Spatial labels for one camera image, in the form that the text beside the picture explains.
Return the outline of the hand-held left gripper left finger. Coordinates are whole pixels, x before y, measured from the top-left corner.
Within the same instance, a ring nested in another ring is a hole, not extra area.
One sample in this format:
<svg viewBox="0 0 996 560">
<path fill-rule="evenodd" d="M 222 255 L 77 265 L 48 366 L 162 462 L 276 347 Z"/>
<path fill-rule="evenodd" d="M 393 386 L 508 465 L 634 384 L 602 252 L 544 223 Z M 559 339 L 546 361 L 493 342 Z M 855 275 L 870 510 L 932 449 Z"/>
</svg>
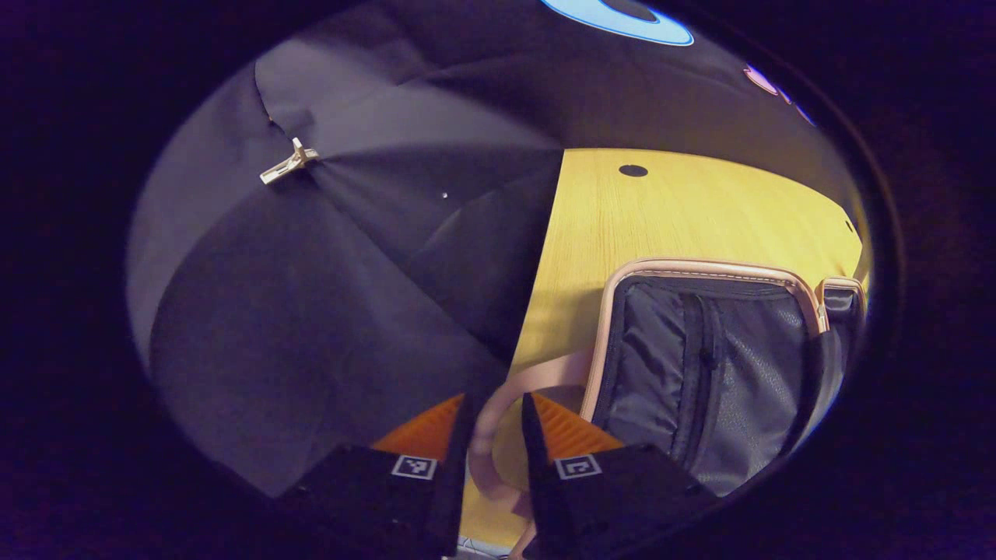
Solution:
<svg viewBox="0 0 996 560">
<path fill-rule="evenodd" d="M 341 444 L 284 492 L 313 559 L 444 559 L 458 552 L 475 401 L 456 394 L 371 444 Z"/>
</svg>

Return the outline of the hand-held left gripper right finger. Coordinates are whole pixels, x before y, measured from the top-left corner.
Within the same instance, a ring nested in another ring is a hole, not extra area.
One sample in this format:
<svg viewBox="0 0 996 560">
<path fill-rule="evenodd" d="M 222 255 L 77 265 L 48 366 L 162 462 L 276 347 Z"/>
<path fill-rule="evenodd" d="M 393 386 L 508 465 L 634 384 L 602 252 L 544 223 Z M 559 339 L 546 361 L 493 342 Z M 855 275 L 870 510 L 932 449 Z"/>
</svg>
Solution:
<svg viewBox="0 0 996 560">
<path fill-rule="evenodd" d="M 647 559 L 717 506 L 654 444 L 623 444 L 551 398 L 525 394 L 521 425 L 544 559 Z"/>
</svg>

